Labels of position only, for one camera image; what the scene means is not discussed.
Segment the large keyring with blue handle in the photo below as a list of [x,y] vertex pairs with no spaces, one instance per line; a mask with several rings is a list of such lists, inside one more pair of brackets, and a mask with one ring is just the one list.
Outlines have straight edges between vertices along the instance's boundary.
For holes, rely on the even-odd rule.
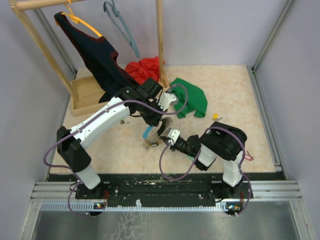
[[159,141],[167,137],[173,123],[173,119],[167,116],[160,119],[157,127],[148,126],[142,134],[142,138],[146,145],[150,148],[157,147],[159,145]]

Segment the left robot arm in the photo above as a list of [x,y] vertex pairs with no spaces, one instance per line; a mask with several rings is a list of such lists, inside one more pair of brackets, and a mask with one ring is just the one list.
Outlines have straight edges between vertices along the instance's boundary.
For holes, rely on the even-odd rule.
[[70,129],[62,126],[57,131],[57,152],[86,186],[88,195],[95,199],[101,197],[104,186],[86,149],[102,133],[135,112],[140,113],[147,125],[157,126],[163,110],[156,97],[162,91],[163,87],[152,78],[138,86],[123,87],[91,117]]

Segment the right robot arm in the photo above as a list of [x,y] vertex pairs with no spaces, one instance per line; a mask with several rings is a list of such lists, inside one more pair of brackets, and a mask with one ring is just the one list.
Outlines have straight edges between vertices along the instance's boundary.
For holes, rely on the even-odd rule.
[[207,171],[217,158],[223,161],[223,192],[229,198],[235,198],[241,192],[243,175],[240,163],[245,155],[247,135],[241,129],[220,122],[214,122],[202,136],[191,135],[187,140],[180,132],[171,129],[167,135],[170,150],[179,151],[193,158],[194,165],[201,171]]

